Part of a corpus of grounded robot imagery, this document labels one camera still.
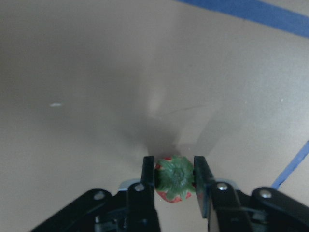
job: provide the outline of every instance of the strawberry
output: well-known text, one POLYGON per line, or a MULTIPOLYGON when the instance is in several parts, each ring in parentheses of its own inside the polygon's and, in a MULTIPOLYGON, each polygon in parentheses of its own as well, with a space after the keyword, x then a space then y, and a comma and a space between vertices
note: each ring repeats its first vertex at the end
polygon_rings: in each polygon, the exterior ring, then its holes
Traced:
POLYGON ((193 165, 186 157, 159 159, 154 174, 155 190, 167 202, 183 201, 195 192, 193 165))

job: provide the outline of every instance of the metal fastener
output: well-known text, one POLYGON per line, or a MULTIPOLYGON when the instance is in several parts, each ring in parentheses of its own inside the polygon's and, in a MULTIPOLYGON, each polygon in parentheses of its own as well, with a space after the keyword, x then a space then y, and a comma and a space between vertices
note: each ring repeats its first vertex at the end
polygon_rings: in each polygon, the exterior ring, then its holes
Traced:
POLYGON ((217 184, 217 188, 219 190, 227 190, 228 187, 227 187, 227 185, 225 183, 221 182, 221 183, 217 184))
POLYGON ((145 189, 145 186, 142 183, 139 183, 138 185, 136 185, 134 187, 135 191, 140 192, 143 191, 145 189))
POLYGON ((97 192, 97 193, 93 196, 93 199, 95 199, 96 201, 98 201, 98 200, 102 200, 104 197, 105 197, 104 192, 99 191, 99 192, 97 192))
POLYGON ((271 198, 271 192, 266 189, 261 190, 260 195, 263 198, 271 198))

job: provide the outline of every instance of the white speck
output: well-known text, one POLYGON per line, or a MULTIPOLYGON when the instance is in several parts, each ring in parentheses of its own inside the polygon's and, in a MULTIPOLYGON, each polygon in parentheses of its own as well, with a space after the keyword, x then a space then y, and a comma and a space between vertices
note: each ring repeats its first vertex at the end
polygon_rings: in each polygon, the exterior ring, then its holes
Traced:
POLYGON ((54 103, 50 104, 49 106, 50 107, 61 107, 62 103, 54 102, 54 103))

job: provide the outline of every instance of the painter's tape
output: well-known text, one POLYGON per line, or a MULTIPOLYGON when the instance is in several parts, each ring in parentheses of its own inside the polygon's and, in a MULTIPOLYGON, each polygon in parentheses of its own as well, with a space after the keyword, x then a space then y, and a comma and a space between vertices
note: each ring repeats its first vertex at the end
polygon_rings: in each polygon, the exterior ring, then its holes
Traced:
POLYGON ((258 0, 178 0, 309 38, 309 17, 258 0))
POLYGON ((296 154, 294 159, 289 163, 283 172, 278 176, 275 182, 272 184, 272 188, 279 189, 280 185, 289 177, 289 175, 297 168, 297 166, 304 160, 309 153, 309 141, 303 146, 303 148, 296 154))

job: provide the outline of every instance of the green strawberry cap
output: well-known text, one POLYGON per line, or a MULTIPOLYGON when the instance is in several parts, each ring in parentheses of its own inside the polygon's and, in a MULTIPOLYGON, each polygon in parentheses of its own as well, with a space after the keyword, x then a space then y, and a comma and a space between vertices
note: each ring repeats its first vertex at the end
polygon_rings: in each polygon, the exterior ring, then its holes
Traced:
POLYGON ((187 193, 194 193, 193 165, 186 158, 173 156, 171 160, 160 159, 155 169, 155 188, 165 192, 168 200, 180 196, 185 200, 187 193))

